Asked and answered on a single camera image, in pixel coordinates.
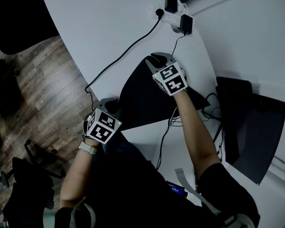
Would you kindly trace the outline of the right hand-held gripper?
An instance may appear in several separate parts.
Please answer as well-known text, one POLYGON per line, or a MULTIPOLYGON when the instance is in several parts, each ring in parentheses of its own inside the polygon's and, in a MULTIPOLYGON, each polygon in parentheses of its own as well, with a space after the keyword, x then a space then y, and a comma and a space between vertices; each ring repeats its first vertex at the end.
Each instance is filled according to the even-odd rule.
POLYGON ((173 62, 172 55, 155 52, 151 56, 145 59, 145 63, 160 89, 173 96, 188 87, 182 68, 177 61, 173 62))

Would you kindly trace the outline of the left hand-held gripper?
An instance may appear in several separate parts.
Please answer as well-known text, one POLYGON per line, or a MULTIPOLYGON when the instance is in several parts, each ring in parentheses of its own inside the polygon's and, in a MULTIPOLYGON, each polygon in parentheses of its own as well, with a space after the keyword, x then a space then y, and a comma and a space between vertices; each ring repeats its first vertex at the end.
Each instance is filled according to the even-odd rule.
POLYGON ((100 100, 98 108, 86 117, 86 135, 100 143, 107 143, 122 125, 122 122, 116 119, 119 118, 121 110, 119 99, 111 101, 112 116, 104 112, 107 111, 105 105, 108 102, 110 98, 100 100))

